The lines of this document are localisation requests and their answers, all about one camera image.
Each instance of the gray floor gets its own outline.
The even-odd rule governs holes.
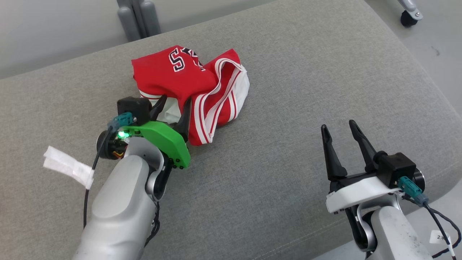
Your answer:
[[[460,16],[462,1],[418,0],[418,8],[424,15],[424,19],[412,28],[404,28],[400,24],[399,19],[403,8],[397,0],[366,0],[366,2],[411,51],[455,110],[462,115],[462,17]],[[462,182],[459,182],[453,190],[432,203],[431,206],[462,227],[461,197]],[[434,254],[444,249],[444,245],[429,243],[430,232],[437,227],[426,210],[420,209],[407,217],[416,230],[418,227],[418,234],[430,253]],[[442,225],[454,241],[457,233],[449,224],[442,223]],[[462,257],[462,246],[456,248],[455,253]],[[360,252],[352,241],[315,260],[362,260],[364,258],[364,253]],[[445,254],[438,259],[450,260],[451,257]]]

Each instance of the red and white clothing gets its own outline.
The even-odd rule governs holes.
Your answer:
[[[167,102],[158,121],[178,122],[184,103],[192,98],[189,142],[213,140],[217,126],[235,119],[249,91],[247,71],[231,49],[203,66],[196,53],[173,46],[132,60],[141,96],[155,104],[164,94]]]

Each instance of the caster wheel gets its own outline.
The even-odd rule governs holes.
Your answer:
[[[417,20],[414,20],[407,11],[404,11],[401,14],[401,24],[404,27],[411,27],[415,25],[416,23],[417,23]]]

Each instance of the green led light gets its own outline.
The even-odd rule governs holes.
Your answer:
[[[130,135],[124,131],[120,131],[117,136],[119,137],[119,139],[125,139],[127,137],[129,137]]]

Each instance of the green plastic part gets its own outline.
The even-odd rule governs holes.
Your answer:
[[[124,126],[130,136],[144,137],[173,159],[177,167],[186,168],[191,161],[188,147],[183,137],[165,123],[150,121],[142,126]]]

